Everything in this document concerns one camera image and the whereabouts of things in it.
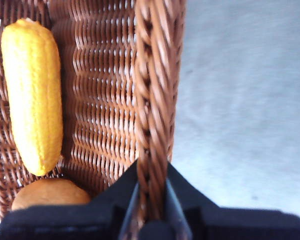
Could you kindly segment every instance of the corn cob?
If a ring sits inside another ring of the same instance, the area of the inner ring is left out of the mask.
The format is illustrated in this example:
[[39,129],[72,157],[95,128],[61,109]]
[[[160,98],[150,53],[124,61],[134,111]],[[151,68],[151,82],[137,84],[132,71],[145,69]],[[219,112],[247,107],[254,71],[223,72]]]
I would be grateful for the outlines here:
[[19,19],[1,38],[12,134],[27,170],[45,175],[57,164],[63,123],[60,57],[52,33]]

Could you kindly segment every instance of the round bread roll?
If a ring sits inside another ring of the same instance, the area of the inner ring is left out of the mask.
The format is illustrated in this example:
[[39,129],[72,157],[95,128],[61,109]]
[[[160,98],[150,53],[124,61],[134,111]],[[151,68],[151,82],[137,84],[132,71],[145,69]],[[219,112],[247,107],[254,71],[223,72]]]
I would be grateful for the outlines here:
[[34,205],[78,205],[91,200],[88,193],[72,181],[61,178],[41,179],[22,188],[11,209],[26,209]]

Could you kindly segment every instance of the gray carpet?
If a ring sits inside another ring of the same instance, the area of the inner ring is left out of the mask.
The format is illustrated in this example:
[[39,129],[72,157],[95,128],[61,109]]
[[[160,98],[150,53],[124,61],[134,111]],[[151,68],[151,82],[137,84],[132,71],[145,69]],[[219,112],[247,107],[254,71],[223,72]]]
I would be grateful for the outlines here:
[[189,0],[173,165],[220,206],[300,216],[300,0]]

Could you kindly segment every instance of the wicker basket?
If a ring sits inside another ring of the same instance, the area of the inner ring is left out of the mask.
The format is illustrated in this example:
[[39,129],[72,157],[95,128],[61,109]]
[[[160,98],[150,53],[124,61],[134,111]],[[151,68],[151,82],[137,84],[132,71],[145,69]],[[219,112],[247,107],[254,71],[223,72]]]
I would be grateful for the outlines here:
[[[93,196],[138,159],[140,214],[162,215],[171,160],[185,0],[0,0],[0,44],[19,18],[52,30],[62,77],[63,159],[43,178]],[[16,149],[0,46],[0,216],[39,179]]]

